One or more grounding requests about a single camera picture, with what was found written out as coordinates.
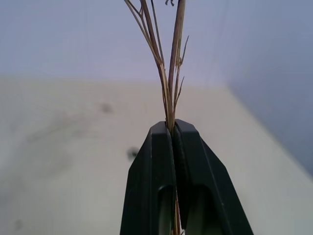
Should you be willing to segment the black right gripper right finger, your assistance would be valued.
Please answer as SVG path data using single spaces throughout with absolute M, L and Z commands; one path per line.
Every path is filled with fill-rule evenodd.
M 194 125 L 177 119 L 172 143 L 184 235 L 254 235 L 226 167 Z

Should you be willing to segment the dried brown flower bouquet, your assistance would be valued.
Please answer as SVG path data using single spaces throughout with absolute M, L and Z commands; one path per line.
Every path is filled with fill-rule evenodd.
M 165 66 L 154 0 L 139 0 L 140 8 L 136 8 L 131 0 L 124 0 L 124 2 L 128 6 L 134 19 L 136 20 L 155 60 L 161 82 L 162 101 L 165 112 L 165 121 L 163 122 L 165 123 L 165 126 L 168 129 L 172 140 L 176 124 L 177 102 L 181 93 L 181 87 L 183 83 L 183 79 L 180 78 L 179 75 L 186 50 L 186 44 L 183 44 L 181 42 L 185 12 L 185 0 L 165 0 L 166 5 L 174 6 L 177 9 L 169 66 Z M 184 230 L 182 229 L 180 224 L 177 186 L 175 187 L 175 189 L 176 198 L 174 226 L 171 231 L 171 235 L 183 235 Z

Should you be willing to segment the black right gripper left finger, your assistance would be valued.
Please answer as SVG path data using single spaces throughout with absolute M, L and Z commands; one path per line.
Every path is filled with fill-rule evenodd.
M 171 235 L 176 176 L 172 140 L 153 125 L 128 171 L 120 235 Z

